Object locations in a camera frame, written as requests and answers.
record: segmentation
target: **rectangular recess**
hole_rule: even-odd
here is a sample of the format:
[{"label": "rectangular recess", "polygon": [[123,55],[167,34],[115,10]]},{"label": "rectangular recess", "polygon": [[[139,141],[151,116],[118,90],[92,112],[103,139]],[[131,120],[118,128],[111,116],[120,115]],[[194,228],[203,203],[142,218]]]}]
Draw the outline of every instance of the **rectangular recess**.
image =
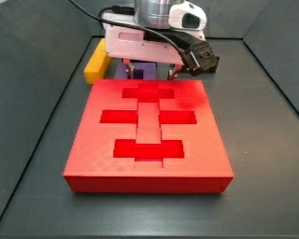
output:
[{"label": "rectangular recess", "polygon": [[195,111],[162,110],[159,112],[161,124],[197,124]]},{"label": "rectangular recess", "polygon": [[110,110],[103,111],[100,123],[135,123],[138,124],[138,110]]},{"label": "rectangular recess", "polygon": [[175,91],[173,89],[149,89],[142,88],[125,88],[122,91],[122,98],[139,99],[142,102],[155,103],[162,99],[175,99]]},{"label": "rectangular recess", "polygon": [[115,158],[163,159],[185,158],[182,140],[163,140],[161,144],[138,144],[134,139],[118,139]]}]

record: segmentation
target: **white robot part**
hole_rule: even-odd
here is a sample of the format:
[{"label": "white robot part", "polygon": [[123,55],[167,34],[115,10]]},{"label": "white robot part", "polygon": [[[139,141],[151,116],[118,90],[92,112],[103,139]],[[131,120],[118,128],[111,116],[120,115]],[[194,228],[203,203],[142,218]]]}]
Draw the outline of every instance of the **white robot part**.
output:
[{"label": "white robot part", "polygon": [[170,10],[169,24],[178,29],[203,30],[207,17],[203,9],[185,1],[182,4],[173,5]]},{"label": "white robot part", "polygon": [[[103,18],[110,21],[139,25],[135,23],[134,16],[130,15],[104,13]],[[183,64],[177,50],[169,43],[143,40],[143,31],[110,24],[103,26],[106,29],[106,51],[111,57],[157,63]],[[199,40],[205,40],[202,31],[181,29],[175,31],[186,32]]]}]

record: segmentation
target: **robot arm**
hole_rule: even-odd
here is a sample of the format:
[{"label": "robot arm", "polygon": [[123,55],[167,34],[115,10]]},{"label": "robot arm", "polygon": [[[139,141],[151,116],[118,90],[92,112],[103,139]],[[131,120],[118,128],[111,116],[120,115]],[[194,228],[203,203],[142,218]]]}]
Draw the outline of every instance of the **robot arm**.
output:
[{"label": "robot arm", "polygon": [[112,7],[104,23],[111,57],[183,65],[193,76],[214,72],[219,58],[205,41],[206,14],[186,0],[135,0],[135,9]]}]

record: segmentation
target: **metal bracket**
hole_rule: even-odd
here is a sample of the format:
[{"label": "metal bracket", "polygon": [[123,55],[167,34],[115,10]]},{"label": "metal bracket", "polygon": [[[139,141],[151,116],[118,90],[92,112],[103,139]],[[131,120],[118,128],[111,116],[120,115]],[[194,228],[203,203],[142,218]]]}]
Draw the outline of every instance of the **metal bracket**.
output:
[{"label": "metal bracket", "polygon": [[178,77],[178,73],[182,70],[183,65],[182,64],[174,64],[174,68],[169,71],[169,77],[167,80],[174,80]]},{"label": "metal bracket", "polygon": [[127,77],[135,78],[135,65],[131,63],[131,60],[125,58],[123,64],[126,65]]}]

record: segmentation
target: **purple object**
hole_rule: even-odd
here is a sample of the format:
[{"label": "purple object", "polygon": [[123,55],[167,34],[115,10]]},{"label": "purple object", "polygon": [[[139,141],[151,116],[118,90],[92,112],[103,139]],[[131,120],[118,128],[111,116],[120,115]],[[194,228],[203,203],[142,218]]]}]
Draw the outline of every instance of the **purple object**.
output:
[{"label": "purple object", "polygon": [[[133,63],[135,71],[143,71],[143,79],[157,79],[157,63]],[[118,64],[115,79],[127,79],[126,65]]]}]

